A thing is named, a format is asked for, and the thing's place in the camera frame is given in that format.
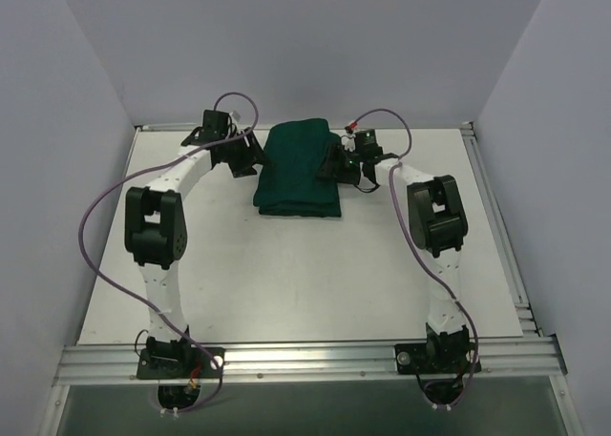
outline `screw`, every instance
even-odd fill
[[[397,355],[397,362],[402,366],[407,366],[411,363],[410,354],[408,352],[401,352]]]

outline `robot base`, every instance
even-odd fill
[[[463,326],[457,333],[436,334],[427,325],[425,343],[399,343],[394,347],[397,372],[401,375],[465,374],[473,360],[474,344]],[[475,372],[481,371],[479,359]]]
[[[218,370],[206,355],[184,340],[171,343],[147,341],[147,347],[140,352],[136,377],[141,380],[158,381],[190,379],[191,373],[198,369],[198,379],[218,379],[222,374],[225,349],[207,345],[204,347],[215,357],[221,370]]]

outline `white wall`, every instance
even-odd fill
[[[267,124],[383,104],[414,126],[475,119],[539,2],[67,1],[136,124],[200,119],[239,89]]]
[[[64,0],[0,0],[0,40],[0,433],[31,435],[93,284],[80,216],[134,129]]]
[[[611,0],[542,0],[477,122],[517,260],[587,434],[611,404]]]

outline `green towel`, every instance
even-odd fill
[[[291,121],[269,131],[263,150],[272,164],[263,166],[253,204],[261,215],[340,217],[337,182],[318,180],[316,171],[327,146],[340,137],[322,118]]]

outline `white tabletop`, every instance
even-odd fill
[[[183,132],[140,133],[129,173],[171,160]],[[385,152],[401,152],[405,131],[378,130]],[[267,132],[257,133],[262,145]],[[481,337],[521,336],[519,321],[460,132],[414,130],[406,163],[454,176],[469,222],[461,259],[462,300]],[[102,269],[144,295],[123,246],[124,192]],[[184,201],[189,243],[180,293],[191,334],[207,343],[421,339],[428,313],[426,276],[411,255],[387,187],[369,195],[340,185],[342,217],[262,217],[252,205],[256,176],[233,179],[224,165]],[[103,280],[80,344],[134,342],[147,309]]]

